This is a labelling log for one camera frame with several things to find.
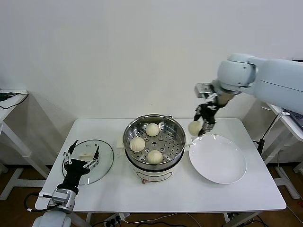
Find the table leg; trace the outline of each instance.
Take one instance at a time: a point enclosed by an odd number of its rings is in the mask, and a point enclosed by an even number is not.
[[[9,170],[2,164],[0,163],[0,173],[7,173]]]
[[[275,178],[274,181],[277,186],[285,186],[286,189],[289,191],[291,197],[294,200],[297,200],[300,198],[300,194],[295,189],[293,183],[288,178],[287,174],[283,170],[282,167],[275,167],[276,172],[279,174],[280,178]]]
[[[292,136],[292,133],[286,128],[278,135],[274,142],[261,155],[265,165],[269,163],[280,150],[282,150],[284,145]]]
[[[243,224],[244,222],[252,219],[254,216],[257,216],[260,213],[261,211],[240,213],[239,215],[235,216],[232,220],[224,224],[223,227],[237,227]]]
[[[67,214],[67,216],[71,218],[71,222],[77,227],[91,227],[89,223],[75,213]]]
[[[91,212],[87,212],[87,216],[86,216],[86,222],[90,223],[90,218],[91,218]]]
[[[19,152],[19,154],[46,179],[50,170],[46,167],[46,165],[44,165],[44,163],[39,159],[39,157],[34,154],[27,147],[27,145],[22,142],[22,140],[13,132],[13,130],[5,122],[2,122],[2,124],[3,132],[18,147],[17,151]]]
[[[45,180],[24,180],[18,179],[22,173],[23,169],[18,168],[15,170],[13,176],[11,176],[9,182],[6,184],[5,188],[3,189],[2,193],[0,194],[0,200],[6,200],[13,190],[14,187],[38,187],[42,188]]]
[[[295,172],[295,173],[300,172],[301,174],[303,174],[303,162],[301,162],[300,164],[298,164],[298,165],[294,168],[294,172]]]

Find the cable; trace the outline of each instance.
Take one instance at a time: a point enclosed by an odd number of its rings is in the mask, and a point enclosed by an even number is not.
[[[98,222],[98,223],[92,225],[91,227],[94,227],[94,226],[96,226],[96,225],[98,225],[98,224],[102,224],[102,223],[106,223],[106,222],[109,222],[109,221],[100,221],[100,222]]]
[[[39,196],[39,193],[37,193],[37,192],[32,192],[32,193],[28,194],[28,195],[25,197],[25,199],[24,199],[24,201],[23,201],[23,205],[24,205],[24,208],[25,208],[27,211],[29,211],[29,212],[43,212],[43,211],[48,211],[48,210],[51,210],[51,209],[53,209],[53,208],[58,207],[58,206],[61,205],[61,203],[57,203],[56,205],[51,206],[51,207],[48,207],[48,208],[45,208],[45,209],[40,209],[40,210],[31,209],[31,208],[29,208],[29,207],[27,206],[27,200],[28,200],[28,198],[29,198],[30,196],[36,196],[36,197],[38,197],[38,196]]]
[[[151,220],[144,220],[144,221],[136,221],[136,222],[128,222],[128,221],[126,221],[126,220],[124,220],[126,223],[128,223],[128,224],[137,224],[137,223],[142,223],[142,222],[147,222],[147,221],[156,221],[156,220],[159,220],[159,219],[161,219],[161,218],[166,218],[166,217],[170,217],[170,216],[173,216],[173,215],[175,215],[175,214],[169,214],[169,215],[166,215],[166,216],[162,216],[162,217],[160,217],[160,218],[157,218],[157,219],[151,219]]]
[[[271,130],[271,128],[274,126],[274,124],[279,120],[280,117],[285,116],[285,115],[289,115],[289,113],[286,113],[284,111],[278,113],[275,118],[273,119],[273,121],[271,122],[270,126],[268,127],[268,129],[266,130],[266,132],[264,133],[264,135],[262,136],[262,139],[264,139],[264,137],[269,133],[269,131]]]
[[[189,215],[189,216],[197,223],[197,225],[199,225],[200,227],[202,227],[202,226],[200,225],[200,223],[199,223],[193,216],[191,216],[190,214],[187,214],[187,215]]]
[[[244,226],[248,226],[248,225],[250,225],[251,223],[254,223],[254,222],[259,222],[259,223],[262,223],[264,227],[269,227],[269,226],[268,226],[267,224],[265,224],[264,222],[258,221],[258,220],[250,221],[248,224],[244,224]]]
[[[255,140],[253,141],[253,142],[257,143],[257,145],[258,145],[257,150],[258,150],[258,152],[259,152],[260,155],[262,155],[263,147],[264,147],[264,144],[265,144],[265,140],[264,140],[265,136],[267,134],[269,134],[270,130],[272,129],[272,127],[274,126],[274,124],[279,120],[279,118],[282,117],[282,116],[286,116],[286,115],[289,115],[289,113],[284,112],[284,111],[278,113],[275,116],[275,118],[273,119],[273,121],[271,122],[270,126],[267,128],[267,130],[264,133],[264,135],[262,136],[262,138],[259,139],[259,141],[255,141]]]
[[[290,209],[290,207],[288,205],[286,207],[290,210],[290,212],[293,213],[293,215],[298,219],[298,221],[300,221],[301,223],[303,223],[303,221],[301,221],[301,219],[299,219],[299,217],[293,212],[292,209]]]
[[[13,106],[17,106],[17,105],[23,103],[23,102],[27,99],[27,97],[28,97],[28,94],[27,94],[27,93],[16,93],[16,94],[13,94],[11,97],[16,96],[16,95],[26,95],[26,97],[25,97],[21,102],[19,102],[19,103],[17,103],[17,104],[11,105],[11,106],[9,106],[9,107],[3,107],[3,106],[0,105],[0,108],[2,108],[2,109],[4,109],[4,110],[7,110],[7,109],[9,109],[9,108],[11,108],[11,107],[13,107]]]
[[[162,224],[164,224],[164,225],[167,225],[167,226],[172,226],[172,227],[179,227],[179,226],[182,226],[182,227],[187,227],[187,226],[185,226],[185,225],[171,225],[171,224],[168,224],[168,223],[166,223],[166,222],[164,222],[164,221],[159,221],[159,222],[154,222],[154,223],[140,223],[139,225],[137,225],[137,227],[139,227],[139,226],[141,226],[141,225],[156,225],[156,224],[160,224],[160,223],[162,223]]]

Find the laptop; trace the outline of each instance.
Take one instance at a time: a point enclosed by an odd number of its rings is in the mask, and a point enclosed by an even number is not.
[[[299,114],[299,113],[296,113],[294,111],[290,111],[290,110],[286,110],[286,109],[284,109],[284,110],[289,112],[290,117],[293,119],[293,121],[297,125],[299,125],[299,127],[303,130],[303,115]]]

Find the black cable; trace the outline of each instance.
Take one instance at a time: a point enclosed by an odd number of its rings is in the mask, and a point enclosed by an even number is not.
[[[171,225],[171,224],[168,224],[168,223],[166,223],[166,222],[164,222],[164,221],[158,221],[158,222],[154,222],[154,223],[146,223],[146,222],[142,222],[142,223],[140,223],[139,225],[137,225],[137,227],[139,227],[139,226],[141,226],[141,225],[156,225],[156,224],[160,224],[160,223],[162,223],[162,224],[164,224],[164,225],[167,225],[167,226],[172,226],[172,227],[179,227],[179,226],[182,226],[182,227],[187,227],[187,226],[185,226],[185,225]]]
[[[262,220],[262,218],[260,218],[260,216],[259,215],[257,215],[257,217],[260,219],[260,221],[262,221],[263,223],[264,223],[264,221]]]
[[[98,224],[102,224],[102,223],[106,223],[106,222],[109,222],[109,221],[100,221],[100,222],[97,222],[96,224],[92,225],[91,227],[94,227],[94,226],[96,226],[96,225],[98,225]]]
[[[262,139],[264,139],[266,133],[269,131],[269,129],[271,128],[271,126],[274,124],[274,122],[275,122],[275,120],[276,120],[276,118],[277,118],[278,116],[279,116],[279,114],[277,114],[277,115],[275,116],[275,118],[274,118],[273,121],[271,122],[270,126],[268,127],[268,129],[266,130],[266,132],[264,133],[264,135],[262,136]]]
[[[28,200],[28,198],[29,198],[30,196],[36,196],[36,197],[38,197],[38,196],[39,196],[39,193],[38,193],[38,192],[32,192],[32,193],[28,194],[28,195],[25,197],[25,199],[24,199],[24,201],[23,201],[23,205],[24,205],[24,208],[25,208],[27,211],[29,211],[29,212],[43,212],[43,211],[48,211],[48,210],[51,210],[51,209],[53,209],[53,208],[58,207],[58,206],[61,205],[61,203],[57,203],[56,205],[51,206],[51,207],[48,207],[48,208],[45,208],[45,209],[40,209],[40,210],[31,209],[31,208],[29,208],[29,207],[27,206],[27,200]]]
[[[269,227],[269,226],[268,226],[267,224],[265,224],[264,222],[258,221],[258,220],[250,221],[248,224],[244,224],[244,226],[248,226],[248,225],[250,225],[251,223],[254,223],[254,222],[259,222],[259,223],[262,223],[264,227]]]
[[[4,110],[7,110],[7,109],[9,109],[9,108],[11,108],[11,107],[13,107],[13,106],[17,106],[17,105],[23,103],[23,102],[27,99],[27,97],[28,97],[28,94],[27,94],[27,93],[16,93],[16,94],[14,94],[13,96],[16,96],[16,95],[26,95],[26,97],[25,97],[21,102],[19,102],[19,103],[17,103],[17,104],[11,105],[11,106],[9,106],[9,107],[3,107],[3,106],[0,105],[0,108],[2,108],[2,109],[4,109]]]

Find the stainless steel steamer basket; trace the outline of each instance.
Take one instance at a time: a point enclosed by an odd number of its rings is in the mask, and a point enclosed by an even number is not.
[[[145,132],[150,123],[159,125],[157,136],[148,136]],[[145,148],[141,152],[133,152],[129,142],[135,137],[145,140]],[[181,125],[174,119],[164,115],[150,114],[138,117],[124,131],[123,144],[129,161],[138,168],[149,172],[160,172],[172,168],[182,158],[185,146],[185,133]],[[148,152],[158,150],[163,154],[160,164],[147,162]]]

